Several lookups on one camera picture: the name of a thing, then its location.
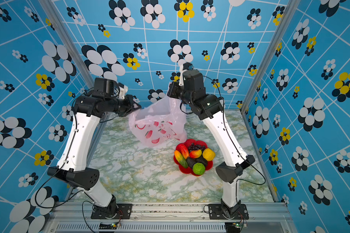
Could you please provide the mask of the pink translucent plastic bag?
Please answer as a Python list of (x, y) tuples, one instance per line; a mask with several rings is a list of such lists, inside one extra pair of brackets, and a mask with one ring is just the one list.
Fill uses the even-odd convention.
[(186, 114), (185, 107), (180, 104), (181, 100), (165, 95), (149, 107), (135, 111), (128, 120), (131, 133), (150, 148), (170, 139), (185, 142)]

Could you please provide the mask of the orange green papaya fruit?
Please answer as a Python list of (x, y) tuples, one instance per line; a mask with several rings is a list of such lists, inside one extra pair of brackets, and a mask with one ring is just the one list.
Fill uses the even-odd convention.
[(177, 161), (183, 168), (185, 168), (185, 169), (188, 168), (188, 163), (187, 163), (186, 159), (183, 157), (183, 155), (182, 155), (179, 151), (175, 150), (174, 156), (175, 156), (176, 161)]

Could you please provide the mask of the yellow lemon fruit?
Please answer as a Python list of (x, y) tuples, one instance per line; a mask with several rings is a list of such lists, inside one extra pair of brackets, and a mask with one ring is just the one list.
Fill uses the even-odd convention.
[(204, 149), (202, 156), (205, 160), (212, 161), (215, 158), (215, 152), (210, 148), (206, 148)]

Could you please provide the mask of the green lime fruit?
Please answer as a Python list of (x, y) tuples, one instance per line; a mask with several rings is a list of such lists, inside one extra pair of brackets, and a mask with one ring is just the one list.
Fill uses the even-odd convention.
[(197, 176), (203, 175), (205, 173), (205, 170), (206, 168), (201, 163), (196, 163), (192, 168), (192, 172)]

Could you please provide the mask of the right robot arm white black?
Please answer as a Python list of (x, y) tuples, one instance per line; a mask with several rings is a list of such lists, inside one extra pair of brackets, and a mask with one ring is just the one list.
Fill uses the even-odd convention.
[(224, 217), (249, 219), (246, 205), (238, 198), (238, 188), (243, 171), (252, 166), (255, 158), (243, 150), (229, 127), (223, 98), (207, 94), (203, 75), (192, 69), (180, 71), (180, 81), (170, 84), (167, 95), (190, 106), (211, 131), (222, 152), (224, 162), (216, 167), (216, 173), (223, 182), (220, 209)]

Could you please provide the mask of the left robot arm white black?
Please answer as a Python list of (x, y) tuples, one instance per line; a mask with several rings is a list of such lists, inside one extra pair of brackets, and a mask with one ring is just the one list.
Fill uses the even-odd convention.
[(94, 87), (78, 97), (72, 106), (74, 120), (71, 135), (62, 157), (47, 174), (83, 191), (92, 201), (95, 219), (109, 219), (119, 214), (116, 198), (100, 182), (100, 172), (87, 166), (87, 155), (93, 134), (107, 113), (126, 117), (139, 110), (128, 88), (114, 80), (96, 78)]

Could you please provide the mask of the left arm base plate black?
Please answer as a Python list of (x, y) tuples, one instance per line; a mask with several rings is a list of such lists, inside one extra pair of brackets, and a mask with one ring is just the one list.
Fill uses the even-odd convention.
[(108, 207), (94, 205), (91, 219), (130, 219), (132, 204), (113, 204)]

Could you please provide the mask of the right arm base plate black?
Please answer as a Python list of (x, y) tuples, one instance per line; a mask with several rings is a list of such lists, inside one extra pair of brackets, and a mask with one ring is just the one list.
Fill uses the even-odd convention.
[(234, 207), (228, 207), (225, 204), (209, 204), (210, 220), (248, 220), (249, 214), (245, 204), (237, 204)]

